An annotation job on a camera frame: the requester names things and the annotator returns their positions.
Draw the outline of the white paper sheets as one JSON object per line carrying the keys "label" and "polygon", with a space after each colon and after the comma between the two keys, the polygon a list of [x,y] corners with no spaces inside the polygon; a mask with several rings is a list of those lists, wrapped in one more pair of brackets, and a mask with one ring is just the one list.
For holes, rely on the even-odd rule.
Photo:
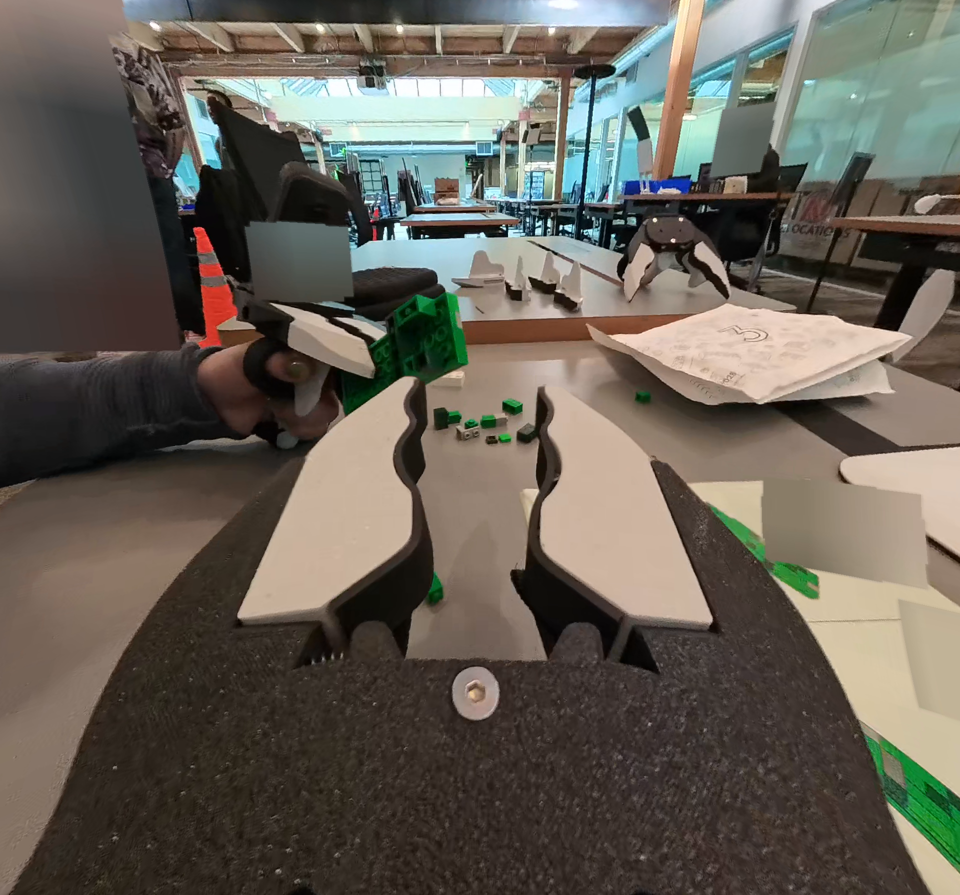
{"label": "white paper sheets", "polygon": [[824,401],[893,394],[887,368],[879,359],[871,360],[844,373],[838,373],[816,384],[798,388],[770,399],[767,404]]}

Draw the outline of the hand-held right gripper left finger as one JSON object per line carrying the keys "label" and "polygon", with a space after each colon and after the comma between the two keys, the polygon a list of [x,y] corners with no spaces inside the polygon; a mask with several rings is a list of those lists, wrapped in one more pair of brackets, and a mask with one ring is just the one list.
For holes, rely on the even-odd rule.
{"label": "hand-held right gripper left finger", "polygon": [[248,625],[397,627],[426,599],[426,385],[403,376],[304,459],[238,612]]}

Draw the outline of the wooden post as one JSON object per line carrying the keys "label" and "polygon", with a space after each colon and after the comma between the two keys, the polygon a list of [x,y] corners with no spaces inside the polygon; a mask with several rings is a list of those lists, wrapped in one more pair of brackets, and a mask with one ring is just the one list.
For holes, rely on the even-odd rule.
{"label": "wooden post", "polygon": [[668,77],[654,152],[654,180],[671,177],[677,158],[683,118],[706,0],[678,0]]}

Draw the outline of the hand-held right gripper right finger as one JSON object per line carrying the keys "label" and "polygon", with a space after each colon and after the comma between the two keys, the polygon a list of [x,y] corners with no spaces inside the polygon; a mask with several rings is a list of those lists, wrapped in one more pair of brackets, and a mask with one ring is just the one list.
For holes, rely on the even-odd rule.
{"label": "hand-held right gripper right finger", "polygon": [[543,629],[709,629],[714,616],[650,456],[567,389],[535,403],[536,494],[517,592]]}

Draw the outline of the black and white spare gripper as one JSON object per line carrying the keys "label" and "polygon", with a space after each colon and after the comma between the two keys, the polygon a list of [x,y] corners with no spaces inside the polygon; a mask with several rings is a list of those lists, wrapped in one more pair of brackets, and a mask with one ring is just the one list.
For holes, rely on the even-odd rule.
{"label": "black and white spare gripper", "polygon": [[668,269],[682,269],[690,289],[708,283],[722,300],[731,298],[727,270],[713,241],[687,217],[654,216],[637,229],[617,265],[627,301]]}

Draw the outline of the black monitor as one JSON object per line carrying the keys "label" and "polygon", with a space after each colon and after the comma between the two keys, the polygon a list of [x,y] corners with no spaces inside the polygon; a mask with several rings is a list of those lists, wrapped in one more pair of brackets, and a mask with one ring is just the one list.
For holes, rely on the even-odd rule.
{"label": "black monitor", "polygon": [[299,141],[246,118],[222,101],[210,99],[208,109],[236,176],[247,217],[269,220],[280,198],[282,169],[306,163]]}

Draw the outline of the scattered small loose bricks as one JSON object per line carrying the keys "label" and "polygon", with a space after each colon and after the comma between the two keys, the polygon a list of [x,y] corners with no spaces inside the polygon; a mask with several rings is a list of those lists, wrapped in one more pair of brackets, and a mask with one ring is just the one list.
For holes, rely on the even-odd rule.
{"label": "scattered small loose bricks", "polygon": [[539,430],[532,421],[520,423],[524,404],[515,397],[506,397],[498,412],[486,413],[478,418],[466,417],[461,411],[435,407],[430,420],[435,431],[453,430],[458,441],[482,439],[488,446],[511,444],[529,445],[537,440]]}

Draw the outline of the orange traffic cone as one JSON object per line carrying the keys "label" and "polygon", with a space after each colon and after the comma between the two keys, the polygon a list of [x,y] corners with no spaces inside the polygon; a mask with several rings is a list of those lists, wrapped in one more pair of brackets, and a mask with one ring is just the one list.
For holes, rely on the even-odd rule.
{"label": "orange traffic cone", "polygon": [[205,325],[205,335],[201,337],[198,344],[203,348],[219,347],[222,345],[219,327],[236,318],[233,290],[224,274],[206,230],[196,226],[194,238],[197,247],[201,306]]}

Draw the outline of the person's left forearm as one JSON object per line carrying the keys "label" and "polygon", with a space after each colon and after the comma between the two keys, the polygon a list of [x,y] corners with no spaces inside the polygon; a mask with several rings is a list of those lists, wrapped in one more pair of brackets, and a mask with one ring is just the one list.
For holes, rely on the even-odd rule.
{"label": "person's left forearm", "polygon": [[239,439],[201,391],[214,349],[1,365],[1,485],[220,438]]}

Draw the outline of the grey desk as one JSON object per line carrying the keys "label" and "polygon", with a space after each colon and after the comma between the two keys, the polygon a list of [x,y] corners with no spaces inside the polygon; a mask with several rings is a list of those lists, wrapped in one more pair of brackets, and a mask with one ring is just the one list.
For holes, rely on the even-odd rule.
{"label": "grey desk", "polygon": [[[617,422],[687,481],[836,476],[841,451],[789,414],[707,409],[661,392],[630,359],[589,341],[479,346],[465,385],[432,406],[559,385]],[[649,404],[635,392],[651,393]],[[421,659],[542,658],[509,586],[522,564],[522,487],[534,445],[459,445],[426,431],[424,502],[446,598],[413,618]],[[289,464],[258,441],[210,442],[28,484],[2,505],[2,893],[35,852],[95,705],[176,576]]]}

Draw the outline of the green toy brick assembly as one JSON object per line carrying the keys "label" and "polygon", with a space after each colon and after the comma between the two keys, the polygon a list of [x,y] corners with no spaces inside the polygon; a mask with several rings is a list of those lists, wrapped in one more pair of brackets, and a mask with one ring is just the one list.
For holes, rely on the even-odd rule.
{"label": "green toy brick assembly", "polygon": [[352,414],[397,380],[414,377],[429,384],[469,362],[466,336],[457,297],[444,293],[434,299],[416,295],[386,321],[386,333],[372,342],[372,377],[340,373],[340,399],[345,415]]}

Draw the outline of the light adjacent table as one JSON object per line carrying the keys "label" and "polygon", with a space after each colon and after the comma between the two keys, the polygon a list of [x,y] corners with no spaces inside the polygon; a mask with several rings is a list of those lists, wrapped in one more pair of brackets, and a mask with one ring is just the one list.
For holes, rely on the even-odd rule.
{"label": "light adjacent table", "polygon": [[[476,251],[503,265],[512,277],[518,260],[528,275],[538,276],[548,251],[566,274],[573,262],[582,266],[582,307],[569,312],[552,295],[534,291],[530,301],[512,301],[503,285],[470,289],[455,285],[466,277]],[[658,275],[631,301],[622,293],[617,278],[617,255],[597,246],[571,239],[464,238],[438,240],[375,241],[354,250],[353,267],[425,267],[459,299],[462,328],[469,349],[478,346],[544,344],[589,341],[592,330],[607,336],[637,335],[671,324],[690,315],[705,313],[721,303],[707,283],[690,288],[686,274],[675,270]]]}

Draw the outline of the building instruction booklet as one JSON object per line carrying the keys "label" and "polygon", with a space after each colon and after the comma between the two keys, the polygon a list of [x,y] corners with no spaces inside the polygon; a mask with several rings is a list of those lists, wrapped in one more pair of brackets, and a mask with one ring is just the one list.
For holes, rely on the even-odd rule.
{"label": "building instruction booklet", "polygon": [[[692,488],[709,505],[762,534],[761,481],[699,482]],[[807,622],[855,716],[958,795],[959,723],[918,704],[900,602],[957,615],[958,605],[933,586],[917,589],[824,571],[817,575],[817,599],[776,578],[774,583]],[[929,891],[959,893],[958,869],[905,816],[892,806],[890,812]]]}

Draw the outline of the person's left hand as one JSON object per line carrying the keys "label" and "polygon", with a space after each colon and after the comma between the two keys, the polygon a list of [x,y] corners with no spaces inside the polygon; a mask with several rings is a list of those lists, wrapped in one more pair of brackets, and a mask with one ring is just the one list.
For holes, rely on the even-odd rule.
{"label": "person's left hand", "polygon": [[300,415],[293,400],[265,395],[247,379],[244,370],[246,355],[259,344],[260,341],[256,340],[221,349],[200,361],[197,385],[201,394],[222,423],[240,437],[254,434],[261,423],[275,423],[299,440],[323,437],[341,412],[332,376],[326,379],[311,411]]}

